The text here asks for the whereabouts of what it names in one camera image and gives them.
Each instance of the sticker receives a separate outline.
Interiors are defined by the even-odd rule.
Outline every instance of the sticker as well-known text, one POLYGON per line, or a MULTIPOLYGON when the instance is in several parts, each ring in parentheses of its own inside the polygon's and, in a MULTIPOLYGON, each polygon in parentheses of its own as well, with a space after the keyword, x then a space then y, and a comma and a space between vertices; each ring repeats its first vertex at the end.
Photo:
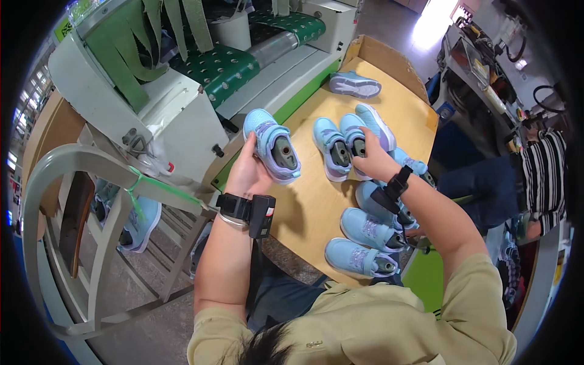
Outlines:
POLYGON ((71 23, 69 22, 68 18, 65 18, 61 24, 59 24, 55 29, 54 29, 54 33, 57 36, 57 40, 59 42, 61 42, 66 36, 67 34, 69 34, 70 31, 73 30, 73 27, 71 26, 71 23))

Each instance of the yellow shirt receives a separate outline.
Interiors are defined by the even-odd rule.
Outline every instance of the yellow shirt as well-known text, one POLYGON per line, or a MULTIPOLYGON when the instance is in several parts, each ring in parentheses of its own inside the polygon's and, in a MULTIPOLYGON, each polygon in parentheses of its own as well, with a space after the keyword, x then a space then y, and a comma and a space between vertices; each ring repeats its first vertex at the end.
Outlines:
MULTIPOLYGON (((508 364, 516 340, 507 330, 503 286, 490 258, 467 258, 444 292, 441 317, 424 313, 409 288, 385 283, 350 289, 337 284, 288 325, 281 346, 287 364, 508 364)), ((234 363, 252 332, 222 308, 200 311, 187 348, 190 365, 234 363)))

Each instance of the striped shirt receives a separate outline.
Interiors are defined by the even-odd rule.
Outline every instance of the striped shirt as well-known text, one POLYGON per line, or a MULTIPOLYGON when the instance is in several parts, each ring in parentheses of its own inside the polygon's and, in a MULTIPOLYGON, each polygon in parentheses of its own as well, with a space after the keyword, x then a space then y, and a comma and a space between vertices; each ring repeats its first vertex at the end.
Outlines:
POLYGON ((540 131, 539 142, 524 148, 522 158, 527 209, 537 214, 541 235, 565 215, 564 168, 566 142, 559 131, 540 131))

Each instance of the white machine housing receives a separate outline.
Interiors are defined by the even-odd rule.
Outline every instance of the white machine housing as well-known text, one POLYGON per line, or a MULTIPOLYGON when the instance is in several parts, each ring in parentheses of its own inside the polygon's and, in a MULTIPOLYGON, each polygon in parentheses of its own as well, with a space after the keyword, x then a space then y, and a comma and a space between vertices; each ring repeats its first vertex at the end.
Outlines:
POLYGON ((127 149, 122 138, 132 129, 144 137, 163 138, 173 174, 202 182, 215 160, 212 148, 227 145, 227 135, 198 82, 168 69, 142 85, 150 97, 136 114, 113 88, 111 80, 76 32, 52 53, 48 67, 59 93, 101 133, 127 149))

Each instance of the hand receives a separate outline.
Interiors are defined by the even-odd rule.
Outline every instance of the hand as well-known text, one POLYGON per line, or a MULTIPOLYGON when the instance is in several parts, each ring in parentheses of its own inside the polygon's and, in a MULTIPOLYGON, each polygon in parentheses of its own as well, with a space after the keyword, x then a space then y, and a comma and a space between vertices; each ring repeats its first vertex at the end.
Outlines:
POLYGON ((415 238, 420 239, 422 236, 425 236, 426 233, 421 228, 412 228, 410 230, 405 230, 405 236, 407 238, 415 238))
POLYGON ((373 179, 388 182, 399 173, 401 166, 381 148, 379 138, 369 129, 359 127, 365 133, 365 158, 353 157, 353 166, 373 179))
POLYGON ((254 195, 265 195, 270 189, 273 180, 263 162, 253 155, 255 144, 256 135, 250 132, 247 142, 231 168, 225 193, 250 200, 254 195))
POLYGON ((537 238, 541 235, 541 223, 537 222, 529 222, 527 223, 527 232, 525 236, 527 239, 532 240, 537 238))

